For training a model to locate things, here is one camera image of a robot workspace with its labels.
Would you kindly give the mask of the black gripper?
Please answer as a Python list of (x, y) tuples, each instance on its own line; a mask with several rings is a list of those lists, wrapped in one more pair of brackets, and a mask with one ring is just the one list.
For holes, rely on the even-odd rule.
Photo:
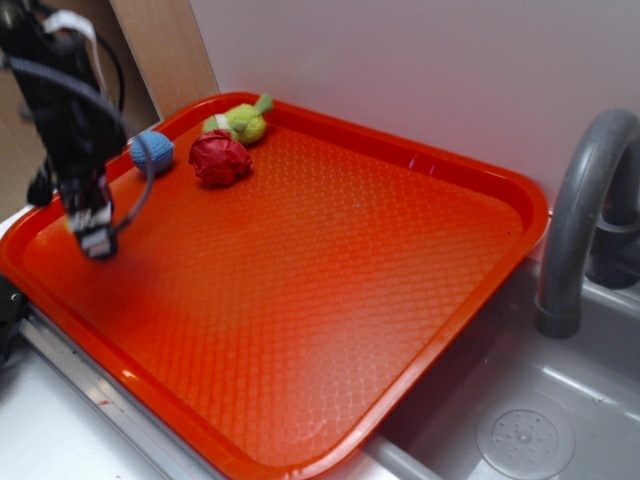
[[(111, 108), (73, 94), (55, 94), (27, 103), (46, 150), (43, 166), (30, 182), (26, 199), (33, 206), (50, 204), (53, 191), (105, 173), (105, 163), (126, 145), (126, 133)], [(109, 259), (118, 251), (112, 224), (113, 202), (83, 207), (67, 218), (82, 253)]]

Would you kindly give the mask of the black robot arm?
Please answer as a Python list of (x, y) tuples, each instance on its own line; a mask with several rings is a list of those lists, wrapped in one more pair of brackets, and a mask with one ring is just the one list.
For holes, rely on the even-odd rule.
[(49, 33), (37, 1), (1, 4), (1, 50), (45, 147), (27, 191), (34, 206), (58, 194), (82, 252), (106, 259), (118, 248), (106, 163), (126, 145), (123, 127), (103, 99), (77, 33)]

